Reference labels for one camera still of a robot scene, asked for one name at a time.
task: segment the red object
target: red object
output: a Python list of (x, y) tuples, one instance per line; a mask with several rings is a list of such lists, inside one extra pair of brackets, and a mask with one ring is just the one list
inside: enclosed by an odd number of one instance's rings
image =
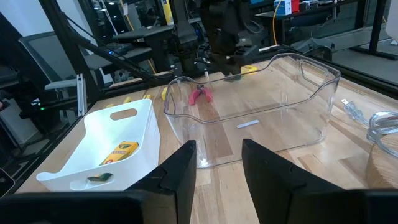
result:
[(189, 99), (188, 99), (189, 105), (194, 105), (195, 100), (202, 93), (206, 96), (207, 102), (213, 101), (213, 94), (211, 93), (211, 91), (209, 89), (207, 89), (206, 87), (201, 87), (201, 88), (193, 90), (191, 92), (191, 94), (189, 95)]
[(300, 12), (300, 0), (292, 0), (292, 13)]

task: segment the yellow crayon box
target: yellow crayon box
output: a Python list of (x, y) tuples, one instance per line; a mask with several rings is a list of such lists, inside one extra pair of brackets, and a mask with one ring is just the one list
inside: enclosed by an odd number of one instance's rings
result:
[[(138, 148), (138, 142), (129, 142), (123, 141), (121, 142), (110, 155), (100, 164), (110, 164), (112, 162), (121, 161), (127, 157), (129, 157), (136, 149)], [(87, 179), (90, 181), (106, 181), (108, 180), (112, 174), (101, 174), (96, 175), (94, 177), (88, 177)]]

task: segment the white plastic bin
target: white plastic bin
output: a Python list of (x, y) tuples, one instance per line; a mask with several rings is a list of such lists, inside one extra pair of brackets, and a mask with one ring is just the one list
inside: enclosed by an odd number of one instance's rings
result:
[[(151, 100), (138, 100), (95, 111), (85, 117), (86, 136), (60, 172), (39, 173), (36, 179), (51, 191), (125, 190), (159, 162), (160, 133)], [(122, 141), (138, 142), (128, 158), (99, 166)], [(87, 177), (110, 173), (107, 181)]]

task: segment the white cable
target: white cable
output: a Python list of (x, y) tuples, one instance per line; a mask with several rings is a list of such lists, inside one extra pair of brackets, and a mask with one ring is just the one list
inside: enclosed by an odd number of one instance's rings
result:
[(117, 32), (116, 29), (114, 28), (114, 25), (113, 25), (111, 16), (110, 16), (109, 13), (108, 13), (108, 9), (106, 8), (106, 4), (104, 3), (104, 0), (101, 0), (101, 2), (102, 2), (102, 6), (103, 6), (104, 9), (105, 9), (105, 15), (106, 15), (106, 17), (108, 18), (109, 22), (111, 23), (114, 33), (115, 33), (116, 35), (118, 35), (118, 32)]

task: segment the desk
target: desk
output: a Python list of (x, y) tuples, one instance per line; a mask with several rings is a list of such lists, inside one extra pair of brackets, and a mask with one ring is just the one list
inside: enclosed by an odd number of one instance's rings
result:
[[(131, 60), (134, 63), (139, 63), (152, 57), (152, 49), (150, 47), (139, 47), (134, 50), (130, 50), (123, 55), (123, 57)], [(90, 70), (102, 68), (104, 73), (108, 74), (120, 69), (119, 67), (113, 65), (112, 62), (96, 54), (86, 55), (84, 58)]]
[[(361, 0), (343, 0), (343, 1), (338, 1), (337, 3), (329, 3), (324, 6), (320, 5), (319, 7), (316, 8), (311, 8), (305, 11), (300, 11), (300, 12), (295, 12), (286, 16), (277, 16), (275, 18), (275, 35), (278, 44), (289, 44), (286, 42), (285, 39), (285, 21), (287, 19), (293, 18), (293, 17), (298, 17), (298, 16), (305, 16), (305, 15), (311, 15), (311, 14), (316, 14), (320, 12), (325, 12), (327, 10), (330, 10), (334, 7), (337, 6), (342, 6), (345, 4), (350, 4), (353, 2), (360, 2)], [(268, 35), (269, 35), (269, 45), (274, 45), (274, 38), (273, 38), (273, 33), (272, 33), (272, 18), (274, 17), (274, 11), (269, 11), (269, 12), (263, 12), (260, 14), (256, 14), (257, 17), (259, 17), (265, 24), (265, 26), (268, 28)], [(361, 10), (357, 10), (357, 16), (356, 20), (358, 19), (363, 19), (363, 12)]]
[[(200, 18), (189, 19), (190, 24), (200, 22)], [(167, 40), (172, 35), (173, 25), (154, 26), (150, 29), (142, 28), (123, 34), (115, 35), (113, 38), (118, 39), (120, 43), (130, 43), (133, 40), (144, 38), (145, 43), (152, 48), (154, 54), (152, 59), (155, 63), (156, 71), (165, 72), (170, 70), (167, 54), (163, 51), (163, 40)]]
[[(259, 68), (266, 65), (267, 62), (255, 64)], [(218, 78), (223, 75), (216, 73), (210, 77)], [(152, 102), (161, 135), (159, 162), (163, 162), (180, 146), (163, 114), (163, 88), (164, 86), (160, 86), (101, 100), (88, 113), (103, 109), (110, 103), (121, 104), (127, 96), (132, 100), (140, 100), (145, 94), (151, 94), (154, 96)], [(364, 172), (371, 143), (366, 140), (367, 129), (348, 118), (343, 111), (343, 98), (353, 100), (366, 118), (377, 111), (398, 110), (397, 100), (342, 78), (335, 95), (325, 140), (312, 146), (280, 151), (278, 154), (340, 187), (363, 188), (366, 187)], [(85, 127), (83, 120), (80, 120), (17, 192), (48, 191), (36, 181), (36, 175), (44, 171), (58, 172), (84, 135)], [(241, 161), (197, 170), (191, 219), (194, 224), (258, 223)]]

